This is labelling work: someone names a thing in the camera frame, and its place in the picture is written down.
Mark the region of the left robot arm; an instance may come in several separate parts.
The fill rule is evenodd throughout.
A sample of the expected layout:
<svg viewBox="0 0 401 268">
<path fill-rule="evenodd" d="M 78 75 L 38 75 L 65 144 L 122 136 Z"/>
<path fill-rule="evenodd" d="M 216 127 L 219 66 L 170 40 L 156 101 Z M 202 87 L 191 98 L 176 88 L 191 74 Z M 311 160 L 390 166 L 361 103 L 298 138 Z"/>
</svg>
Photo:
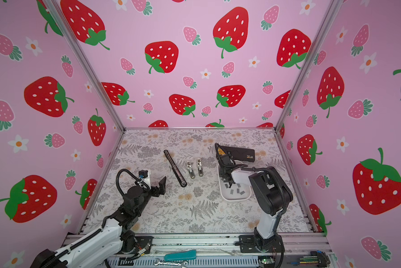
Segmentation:
<svg viewBox="0 0 401 268">
<path fill-rule="evenodd" d="M 135 176 L 127 169 L 116 175 L 116 187 L 123 203 L 111 215 L 104 217 L 102 225 L 75 242 L 56 251 L 39 253 L 32 268 L 95 268 L 112 255 L 131 252 L 137 248 L 135 233 L 131 230 L 152 197 L 166 192 L 167 178 L 158 186 L 150 185 L 148 170 Z"/>
</svg>

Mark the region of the black stapler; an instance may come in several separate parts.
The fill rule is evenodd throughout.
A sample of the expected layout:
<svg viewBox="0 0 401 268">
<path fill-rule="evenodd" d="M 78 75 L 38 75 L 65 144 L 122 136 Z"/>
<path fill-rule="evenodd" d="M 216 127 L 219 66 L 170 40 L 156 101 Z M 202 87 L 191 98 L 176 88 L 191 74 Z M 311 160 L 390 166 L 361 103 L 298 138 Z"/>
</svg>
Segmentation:
<svg viewBox="0 0 401 268">
<path fill-rule="evenodd" d="M 179 168 L 175 164 L 175 162 L 174 162 L 173 158 L 171 157 L 169 151 L 168 150 L 164 150 L 164 155 L 165 155 L 166 159 L 168 160 L 168 162 L 170 163 L 171 169 L 172 169 L 175 177 L 177 178 L 177 181 L 179 182 L 180 186 L 182 188 L 185 188 L 187 186 L 187 182 L 186 182 L 185 178 L 182 176 Z"/>
</svg>

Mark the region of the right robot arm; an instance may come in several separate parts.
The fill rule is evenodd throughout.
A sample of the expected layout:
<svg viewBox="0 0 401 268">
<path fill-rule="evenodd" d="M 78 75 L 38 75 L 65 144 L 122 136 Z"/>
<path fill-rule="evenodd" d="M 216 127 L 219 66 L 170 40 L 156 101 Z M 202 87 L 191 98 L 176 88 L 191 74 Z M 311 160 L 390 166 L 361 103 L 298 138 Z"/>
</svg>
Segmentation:
<svg viewBox="0 0 401 268">
<path fill-rule="evenodd" d="M 215 144 L 218 160 L 218 175 L 229 187 L 234 184 L 245 184 L 252 188 L 256 200 L 262 209 L 259 224 L 254 228 L 254 241 L 240 242 L 240 245 L 252 245 L 260 252 L 271 250 L 275 242 L 282 238 L 277 233 L 281 217 L 287 212 L 288 205 L 293 201 L 293 194 L 282 179 L 276 168 L 249 167 L 237 164 L 223 146 Z"/>
</svg>

